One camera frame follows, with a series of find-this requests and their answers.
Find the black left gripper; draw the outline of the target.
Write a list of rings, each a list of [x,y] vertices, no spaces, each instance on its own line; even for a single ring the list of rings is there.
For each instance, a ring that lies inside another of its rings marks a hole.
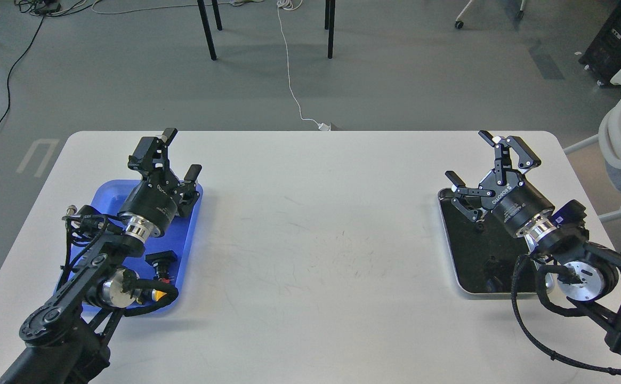
[[[201,164],[190,165],[183,180],[169,172],[167,148],[177,133],[176,128],[167,128],[159,136],[141,138],[129,155],[128,168],[143,178],[118,212],[124,234],[137,239],[162,237],[176,216],[191,216],[200,199]]]

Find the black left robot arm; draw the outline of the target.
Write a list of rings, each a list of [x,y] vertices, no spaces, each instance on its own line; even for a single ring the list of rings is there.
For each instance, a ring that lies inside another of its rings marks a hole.
[[[70,206],[62,217],[67,253],[52,296],[20,326],[26,348],[0,383],[88,383],[110,365],[109,342],[120,319],[158,311],[179,296],[172,250],[146,253],[176,217],[200,199],[201,165],[184,178],[171,170],[168,148],[178,133],[140,139],[128,167],[141,175],[119,211]]]

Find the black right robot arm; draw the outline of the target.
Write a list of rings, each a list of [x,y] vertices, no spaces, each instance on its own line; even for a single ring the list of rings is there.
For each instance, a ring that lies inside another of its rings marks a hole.
[[[493,147],[493,168],[468,187],[452,171],[451,203],[469,221],[492,214],[514,238],[525,239],[529,252],[518,256],[510,282],[512,309],[529,341],[551,360],[577,369],[621,376],[621,369],[585,364],[548,348],[526,328],[518,309],[518,277],[529,261],[537,263],[535,292],[544,308],[563,317],[588,317],[605,330],[610,351],[621,355],[621,254],[590,241],[585,207],[573,199],[556,210],[526,178],[541,160],[517,136],[493,136],[479,131]]]

